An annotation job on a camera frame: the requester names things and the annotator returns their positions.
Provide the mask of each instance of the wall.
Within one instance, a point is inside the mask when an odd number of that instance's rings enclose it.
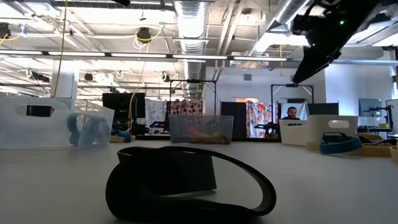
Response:
[[[359,98],[381,99],[382,106],[391,99],[390,68],[370,65],[330,65],[325,69],[326,101],[339,102],[340,115],[359,114]],[[385,123],[375,118],[374,123]],[[373,125],[371,118],[359,118],[359,125]]]
[[[267,69],[224,68],[217,82],[216,114],[219,114],[220,102],[235,102],[236,97],[259,98],[261,103],[271,102],[271,84],[291,83],[290,76],[295,74],[296,69],[283,69],[284,76],[280,76],[280,69],[268,71]],[[206,68],[207,80],[213,78],[214,68]],[[252,81],[243,81],[243,74],[251,74]],[[325,73],[322,71],[314,77],[303,82],[306,85],[314,85],[314,100],[316,103],[326,102]],[[213,85],[209,83],[205,88],[204,112],[214,113],[214,92]],[[311,102],[311,96],[303,88],[282,87],[274,95],[274,102],[285,101],[286,98],[306,98]]]

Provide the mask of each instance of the computer monitor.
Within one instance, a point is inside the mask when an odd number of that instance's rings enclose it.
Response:
[[[128,124],[129,105],[132,93],[103,93],[103,106],[114,110],[114,129],[126,130]],[[138,127],[136,134],[145,133],[145,93],[136,93],[131,103],[133,126]]]
[[[379,99],[359,99],[359,116],[380,118],[381,111],[372,110],[381,108]]]

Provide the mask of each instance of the bin handle hole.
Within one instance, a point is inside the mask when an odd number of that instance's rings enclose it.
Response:
[[[54,112],[54,107],[43,105],[19,105],[16,113],[19,115],[49,118]]]
[[[330,128],[349,128],[348,121],[331,120],[329,121]]]

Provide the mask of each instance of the clear plastic bin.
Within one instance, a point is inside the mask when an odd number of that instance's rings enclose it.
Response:
[[[114,111],[89,101],[2,96],[0,105],[0,149],[109,143]]]
[[[230,144],[233,116],[170,115],[172,143]]]

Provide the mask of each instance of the man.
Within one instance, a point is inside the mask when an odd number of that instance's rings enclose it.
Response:
[[[297,109],[294,106],[291,106],[287,109],[287,116],[282,119],[295,119],[299,120],[300,118],[296,118]]]

